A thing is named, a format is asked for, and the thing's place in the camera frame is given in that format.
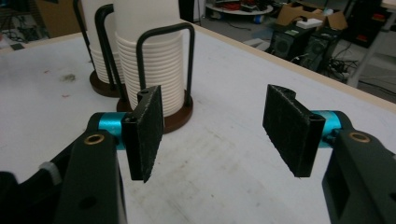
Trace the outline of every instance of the cyan anodized part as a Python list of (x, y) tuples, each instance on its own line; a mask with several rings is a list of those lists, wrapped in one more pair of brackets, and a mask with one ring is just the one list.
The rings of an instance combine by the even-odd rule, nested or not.
[(99, 121), (99, 130), (106, 130), (117, 138), (117, 150), (125, 150), (122, 141), (121, 121), (126, 113), (104, 113)]
[(322, 137), (319, 143), (319, 147), (329, 147), (329, 144), (324, 142), (324, 139), (331, 137), (334, 130), (341, 129), (341, 121), (337, 115), (330, 110), (312, 110), (314, 114), (321, 115), (326, 119), (323, 127)]

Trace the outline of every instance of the white tabletop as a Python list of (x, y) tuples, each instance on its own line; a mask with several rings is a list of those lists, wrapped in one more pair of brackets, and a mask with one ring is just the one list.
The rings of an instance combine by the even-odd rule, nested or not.
[[(93, 113), (116, 108), (90, 86), (83, 39), (51, 42), (0, 54), (0, 170), (19, 181)], [(268, 84), (296, 91), (309, 109), (345, 112), (396, 152), (396, 105), (197, 27), (191, 120), (163, 137), (147, 184), (130, 180), (119, 152), (129, 222), (329, 223), (321, 180), (332, 150), (318, 151), (310, 178), (293, 177), (262, 127)]]

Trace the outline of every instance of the stack of paper cups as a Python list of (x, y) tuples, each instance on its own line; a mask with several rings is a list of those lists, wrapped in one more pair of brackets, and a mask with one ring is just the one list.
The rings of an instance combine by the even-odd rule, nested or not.
[[(178, 1), (115, 0), (116, 39), (131, 108), (140, 91), (136, 42), (148, 30), (180, 23)], [(184, 104), (182, 34), (158, 35), (143, 44), (147, 87), (162, 86), (163, 115), (175, 114)]]
[[(87, 33), (90, 39), (90, 50), (93, 64), (95, 65), (96, 74), (101, 81), (109, 83), (104, 56), (100, 47), (99, 37), (96, 31), (95, 13), (99, 7), (112, 4), (113, 0), (82, 0), (81, 3), (84, 9)], [(124, 77), (122, 74), (122, 67), (120, 65), (120, 55), (118, 54), (117, 44), (114, 36), (116, 32), (114, 13), (111, 13), (106, 17), (105, 28), (108, 42), (110, 43), (111, 51), (113, 52), (114, 61), (120, 75), (120, 81), (121, 83), (123, 83)]]

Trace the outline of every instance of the brown round base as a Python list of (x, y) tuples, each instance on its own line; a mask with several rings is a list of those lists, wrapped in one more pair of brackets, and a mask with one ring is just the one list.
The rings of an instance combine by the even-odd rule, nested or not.
[(120, 97), (120, 93), (117, 90), (117, 88), (115, 90), (111, 90), (110, 84), (101, 81), (99, 79), (98, 75), (96, 74), (96, 71), (93, 71), (91, 73), (90, 82), (91, 82), (93, 90), (96, 91), (98, 94), (107, 96), (107, 97), (114, 97), (114, 98)]
[[(171, 133), (172, 131), (179, 129), (184, 124), (186, 124), (191, 118), (193, 106), (194, 103), (191, 97), (191, 105), (189, 106), (183, 105), (175, 114), (165, 117), (163, 132)], [(129, 101), (123, 102), (122, 100), (119, 100), (119, 102), (117, 103), (117, 112), (132, 112), (132, 111), (133, 110), (131, 108), (131, 105), (129, 104)]]

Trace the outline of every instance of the floor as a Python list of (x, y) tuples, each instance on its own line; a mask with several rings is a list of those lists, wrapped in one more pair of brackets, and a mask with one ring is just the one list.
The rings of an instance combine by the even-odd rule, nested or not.
[[(212, 19), (209, 15), (201, 18), (201, 25), (208, 30), (228, 36), (240, 42), (259, 38), (270, 41), (273, 25), (276, 21), (273, 17), (265, 17), (262, 24), (255, 24), (250, 17), (228, 15), (220, 20)], [(368, 63), (361, 76), (358, 89), (366, 91), (396, 104), (396, 34), (390, 32), (385, 38), (385, 43), (378, 49), (372, 60)], [(334, 51), (339, 59), (359, 61), (367, 49), (341, 40)]]

